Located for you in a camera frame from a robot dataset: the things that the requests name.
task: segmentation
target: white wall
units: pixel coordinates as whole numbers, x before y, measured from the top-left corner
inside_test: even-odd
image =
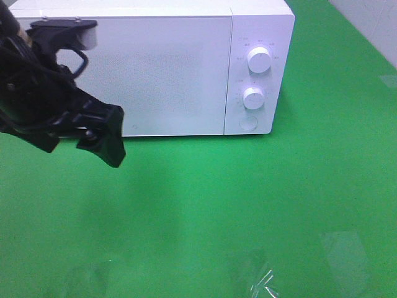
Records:
[[[329,0],[397,68],[397,0]]]

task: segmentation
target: microwave control panel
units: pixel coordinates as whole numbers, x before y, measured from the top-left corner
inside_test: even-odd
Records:
[[[269,133],[295,16],[233,16],[225,134]]]

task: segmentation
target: white microwave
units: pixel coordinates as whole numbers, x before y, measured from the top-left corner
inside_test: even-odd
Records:
[[[123,107],[124,136],[269,133],[295,16],[283,0],[18,0],[41,18],[95,19],[78,86]],[[70,51],[58,62],[78,66]]]

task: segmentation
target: microwave door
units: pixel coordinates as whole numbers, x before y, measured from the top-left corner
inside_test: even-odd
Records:
[[[124,136],[224,133],[231,16],[86,19],[97,46],[76,82],[123,107]],[[58,62],[79,60],[60,51]]]

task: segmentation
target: green table surface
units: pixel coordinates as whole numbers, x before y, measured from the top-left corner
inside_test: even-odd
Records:
[[[128,138],[119,169],[0,135],[0,297],[397,297],[396,70],[289,4],[269,135]]]

